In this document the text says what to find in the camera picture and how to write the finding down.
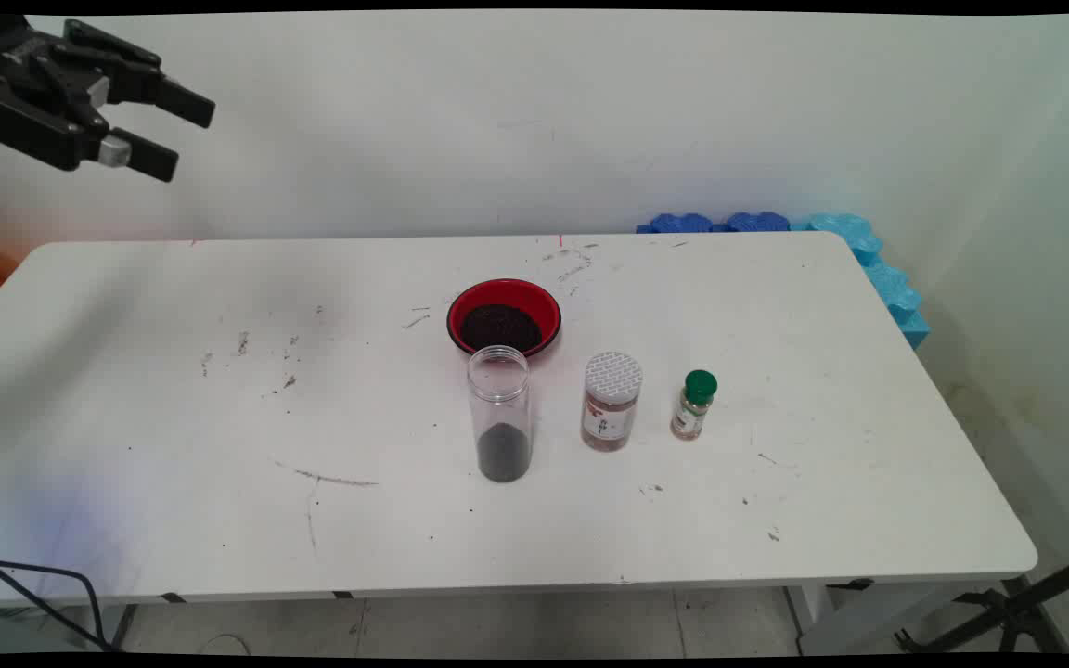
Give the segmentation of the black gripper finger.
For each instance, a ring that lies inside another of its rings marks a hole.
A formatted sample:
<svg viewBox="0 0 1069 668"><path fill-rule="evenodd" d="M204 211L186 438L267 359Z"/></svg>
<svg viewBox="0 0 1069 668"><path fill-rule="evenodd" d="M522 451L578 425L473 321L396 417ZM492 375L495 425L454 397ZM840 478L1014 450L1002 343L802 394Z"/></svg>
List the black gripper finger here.
<svg viewBox="0 0 1069 668"><path fill-rule="evenodd" d="M107 80L100 93L90 93L95 106L145 103L196 126L212 125L215 102L167 76L160 56L113 33L68 19L63 26L62 63Z"/></svg>
<svg viewBox="0 0 1069 668"><path fill-rule="evenodd" d="M97 161L107 168L126 168L164 183L173 182L179 153L143 136L111 128L98 143Z"/></svg>

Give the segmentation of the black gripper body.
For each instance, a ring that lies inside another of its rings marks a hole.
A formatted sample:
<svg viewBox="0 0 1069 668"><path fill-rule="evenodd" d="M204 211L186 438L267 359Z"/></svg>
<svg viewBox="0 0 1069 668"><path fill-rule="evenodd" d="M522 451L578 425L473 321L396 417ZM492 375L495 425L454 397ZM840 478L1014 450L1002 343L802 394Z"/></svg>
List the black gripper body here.
<svg viewBox="0 0 1069 668"><path fill-rule="evenodd" d="M0 144L63 171L98 161L108 134L86 88L51 55L55 35L0 14Z"/></svg>

